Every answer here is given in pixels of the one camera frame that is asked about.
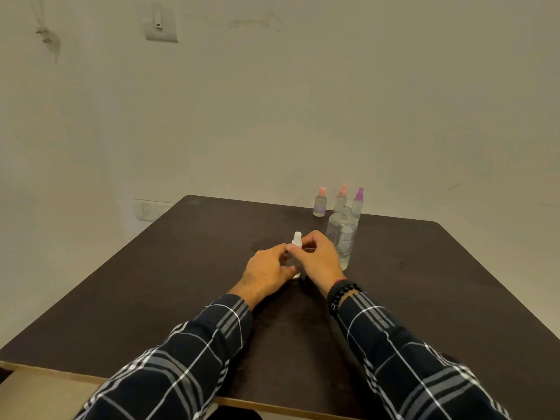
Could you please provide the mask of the white wall socket plate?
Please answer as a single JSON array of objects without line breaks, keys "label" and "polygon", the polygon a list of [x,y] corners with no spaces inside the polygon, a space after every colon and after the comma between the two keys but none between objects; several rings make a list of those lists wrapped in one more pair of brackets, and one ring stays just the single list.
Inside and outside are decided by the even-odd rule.
[{"label": "white wall socket plate", "polygon": [[139,221],[154,222],[174,205],[175,203],[133,199],[133,212]]}]

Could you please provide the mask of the person's right forearm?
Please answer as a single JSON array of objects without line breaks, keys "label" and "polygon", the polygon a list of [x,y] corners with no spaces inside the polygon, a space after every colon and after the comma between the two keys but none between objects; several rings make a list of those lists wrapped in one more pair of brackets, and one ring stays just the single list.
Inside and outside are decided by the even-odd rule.
[{"label": "person's right forearm", "polygon": [[416,338],[356,283],[334,285],[326,300],[390,420],[512,420],[468,367]]}]

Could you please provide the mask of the small white-capped spray bottle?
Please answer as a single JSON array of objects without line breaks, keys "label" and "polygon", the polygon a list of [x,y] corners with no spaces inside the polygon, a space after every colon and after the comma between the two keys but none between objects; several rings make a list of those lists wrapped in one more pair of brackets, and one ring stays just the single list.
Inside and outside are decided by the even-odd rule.
[{"label": "small white-capped spray bottle", "polygon": [[[302,247],[302,233],[299,231],[296,231],[293,235],[293,239],[291,242],[292,245],[297,246],[299,248]],[[286,267],[295,267],[297,269],[297,273],[294,275],[294,277],[292,279],[296,280],[298,278],[300,278],[302,271],[304,270],[301,262],[299,262],[296,258],[294,258],[290,253],[286,254],[286,261],[285,261],[285,266]]]}]

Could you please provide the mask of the person's right hand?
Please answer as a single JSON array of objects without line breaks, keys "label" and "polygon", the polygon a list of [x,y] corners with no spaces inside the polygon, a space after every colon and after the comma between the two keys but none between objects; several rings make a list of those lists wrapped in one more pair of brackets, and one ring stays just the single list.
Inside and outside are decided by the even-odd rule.
[{"label": "person's right hand", "polygon": [[328,296],[333,283],[344,277],[338,254],[332,242],[320,231],[313,230],[302,238],[302,246],[316,245],[308,258],[296,258],[301,262],[307,276],[317,286],[324,297]]}]

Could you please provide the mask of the person's left hand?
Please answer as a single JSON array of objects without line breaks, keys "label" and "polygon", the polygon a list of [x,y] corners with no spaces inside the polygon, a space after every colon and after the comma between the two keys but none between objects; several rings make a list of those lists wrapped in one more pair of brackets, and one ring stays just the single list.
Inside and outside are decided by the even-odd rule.
[{"label": "person's left hand", "polygon": [[289,280],[277,280],[277,269],[285,266],[287,244],[279,244],[270,249],[257,251],[248,261],[241,283],[248,287],[254,298],[264,299],[275,293]]}]

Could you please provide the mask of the white wall switch plate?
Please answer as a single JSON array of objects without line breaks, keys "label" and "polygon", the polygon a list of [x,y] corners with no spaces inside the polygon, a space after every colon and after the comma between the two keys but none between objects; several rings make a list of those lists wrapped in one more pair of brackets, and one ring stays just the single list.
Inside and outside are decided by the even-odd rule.
[{"label": "white wall switch plate", "polygon": [[176,15],[171,6],[142,6],[141,25],[147,41],[178,43]]}]

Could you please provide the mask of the person's left forearm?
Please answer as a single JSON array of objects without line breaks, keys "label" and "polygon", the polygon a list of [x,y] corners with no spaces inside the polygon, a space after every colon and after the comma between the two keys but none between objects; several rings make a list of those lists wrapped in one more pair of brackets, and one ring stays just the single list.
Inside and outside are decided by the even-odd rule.
[{"label": "person's left forearm", "polygon": [[202,419],[252,324],[243,298],[221,296],[112,375],[74,420]]}]

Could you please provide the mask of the large clear plastic bottle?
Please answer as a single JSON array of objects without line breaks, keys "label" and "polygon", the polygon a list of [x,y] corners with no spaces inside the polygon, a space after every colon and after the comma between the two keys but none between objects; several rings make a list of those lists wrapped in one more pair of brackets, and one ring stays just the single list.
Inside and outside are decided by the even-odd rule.
[{"label": "large clear plastic bottle", "polygon": [[326,237],[332,242],[338,254],[342,271],[348,267],[357,230],[358,220],[348,206],[344,206],[341,211],[329,217]]}]

